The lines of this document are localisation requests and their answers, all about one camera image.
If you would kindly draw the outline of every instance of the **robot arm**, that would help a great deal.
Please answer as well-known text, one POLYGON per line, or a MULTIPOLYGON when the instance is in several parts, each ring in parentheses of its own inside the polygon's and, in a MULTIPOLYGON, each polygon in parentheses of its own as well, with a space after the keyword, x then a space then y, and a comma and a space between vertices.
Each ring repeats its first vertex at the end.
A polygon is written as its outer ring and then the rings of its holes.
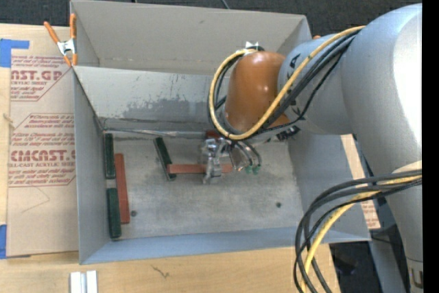
MULTIPOLYGON (((376 175, 421 162, 422 5, 389 12, 340 36, 334 42, 340 50, 333 50, 327 65, 322 65, 324 51, 310 53, 331 37, 297 46, 280 66, 276 53, 244 56, 233 70, 228 97, 218 114, 227 130, 224 136, 266 140, 288 128, 355 134, 376 175), (255 74, 260 71, 265 75, 255 74), (274 89, 272 76, 277 72, 274 89), (276 101, 277 92, 283 95, 281 101, 276 101), (272 105, 280 108, 264 119, 262 113, 272 105), (261 112, 243 106, 263 108, 261 112), (255 132, 243 133, 252 124, 255 132)), ((387 200, 404 243, 411 290, 423 292, 422 186, 387 200)))

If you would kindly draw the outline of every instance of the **green block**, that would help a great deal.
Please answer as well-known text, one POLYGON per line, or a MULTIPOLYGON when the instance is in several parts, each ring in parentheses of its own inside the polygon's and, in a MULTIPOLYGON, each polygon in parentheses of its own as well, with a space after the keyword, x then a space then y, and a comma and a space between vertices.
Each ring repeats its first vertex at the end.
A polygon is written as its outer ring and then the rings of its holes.
POLYGON ((119 197, 116 188, 107 188, 108 228, 110 238, 116 239, 122 235, 121 213, 119 210, 119 197))
POLYGON ((116 178, 115 147, 111 133, 104 133, 104 162, 105 177, 111 180, 116 178))

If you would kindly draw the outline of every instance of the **wooden block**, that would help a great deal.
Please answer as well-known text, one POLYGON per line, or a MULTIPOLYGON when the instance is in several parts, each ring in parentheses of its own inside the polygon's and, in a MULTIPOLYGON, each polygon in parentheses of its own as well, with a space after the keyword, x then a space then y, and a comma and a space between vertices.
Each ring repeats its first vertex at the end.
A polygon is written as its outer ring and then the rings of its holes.
MULTIPOLYGON (((168 174, 204 174, 206 165, 204 164, 169 164, 166 167, 168 174)), ((232 164, 222 165, 223 173, 227 174, 233 171, 232 164)))
POLYGON ((130 204, 128 202, 128 190, 126 187, 125 161, 123 154, 115 154, 117 195, 119 196, 119 209, 121 223, 130 223, 130 204))

